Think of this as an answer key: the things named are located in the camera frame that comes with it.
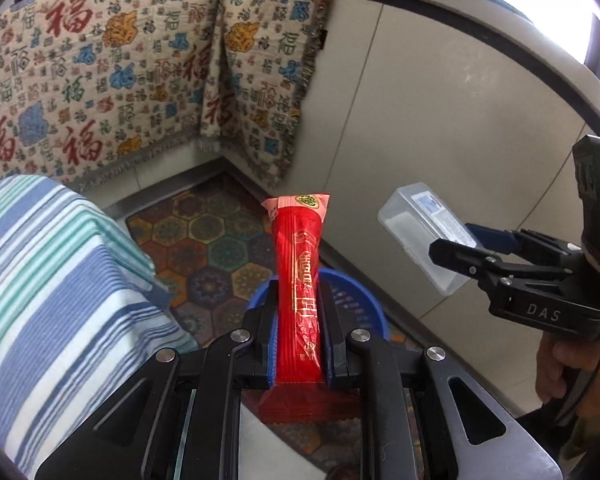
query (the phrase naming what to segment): red plastic wrapper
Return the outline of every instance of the red plastic wrapper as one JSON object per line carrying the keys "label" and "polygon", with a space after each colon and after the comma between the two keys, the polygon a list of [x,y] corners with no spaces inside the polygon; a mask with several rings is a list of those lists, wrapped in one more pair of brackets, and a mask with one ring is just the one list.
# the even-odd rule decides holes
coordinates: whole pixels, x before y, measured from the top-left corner
{"label": "red plastic wrapper", "polygon": [[328,389],[320,357],[318,246],[328,194],[265,200],[278,260],[278,347],[274,386],[258,407],[263,422],[357,416],[357,396]]}

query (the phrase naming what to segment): metal screw head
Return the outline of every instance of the metal screw head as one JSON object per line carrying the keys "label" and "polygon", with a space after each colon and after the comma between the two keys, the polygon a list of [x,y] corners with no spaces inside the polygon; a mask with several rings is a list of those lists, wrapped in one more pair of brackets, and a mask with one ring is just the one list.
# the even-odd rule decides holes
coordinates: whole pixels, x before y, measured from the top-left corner
{"label": "metal screw head", "polygon": [[234,330],[231,332],[231,339],[233,339],[237,343],[244,343],[251,337],[251,334],[248,330],[243,328],[239,328],[238,330]]}
{"label": "metal screw head", "polygon": [[427,348],[427,357],[432,361],[442,361],[446,357],[446,353],[439,346],[430,346]]}
{"label": "metal screw head", "polygon": [[351,337],[354,341],[363,343],[371,339],[371,334],[369,333],[369,330],[365,330],[364,328],[357,328],[351,332]]}
{"label": "metal screw head", "polygon": [[158,359],[161,363],[169,363],[173,361],[176,357],[176,352],[171,348],[160,348],[155,353],[155,358]]}

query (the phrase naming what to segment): blue basket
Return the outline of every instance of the blue basket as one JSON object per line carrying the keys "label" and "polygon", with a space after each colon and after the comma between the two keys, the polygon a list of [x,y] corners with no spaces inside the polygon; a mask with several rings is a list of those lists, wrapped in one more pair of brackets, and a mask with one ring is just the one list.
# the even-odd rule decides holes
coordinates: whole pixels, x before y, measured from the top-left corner
{"label": "blue basket", "polygon": [[[331,286],[333,299],[337,306],[355,314],[358,325],[369,332],[389,339],[389,327],[378,300],[366,288],[353,278],[333,269],[320,269],[320,279]],[[263,283],[254,293],[249,306],[254,308],[264,303],[269,289],[269,282]]]}

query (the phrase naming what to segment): plastic container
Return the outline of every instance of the plastic container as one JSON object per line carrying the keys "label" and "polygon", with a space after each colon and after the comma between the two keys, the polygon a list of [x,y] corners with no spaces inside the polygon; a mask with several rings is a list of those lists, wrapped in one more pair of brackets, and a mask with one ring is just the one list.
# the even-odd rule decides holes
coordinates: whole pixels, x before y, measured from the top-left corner
{"label": "plastic container", "polygon": [[426,184],[398,188],[378,212],[378,220],[441,294],[449,296],[469,280],[429,259],[429,245],[438,238],[469,247],[479,243]]}
{"label": "plastic container", "polygon": [[[341,306],[356,316],[360,328],[389,339],[389,327],[382,312],[382,307],[371,292],[361,283],[346,274],[333,269],[320,268],[320,279],[326,280],[337,306]],[[261,305],[267,295],[269,282],[263,283],[254,293],[249,306],[254,308]]]}

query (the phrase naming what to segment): striped cloth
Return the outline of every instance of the striped cloth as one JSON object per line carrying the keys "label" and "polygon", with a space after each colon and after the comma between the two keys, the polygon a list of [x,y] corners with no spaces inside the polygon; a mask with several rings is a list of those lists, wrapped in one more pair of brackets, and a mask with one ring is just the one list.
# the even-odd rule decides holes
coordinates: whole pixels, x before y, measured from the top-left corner
{"label": "striped cloth", "polygon": [[0,181],[0,445],[28,478],[157,349],[196,349],[169,302],[87,199],[42,176]]}

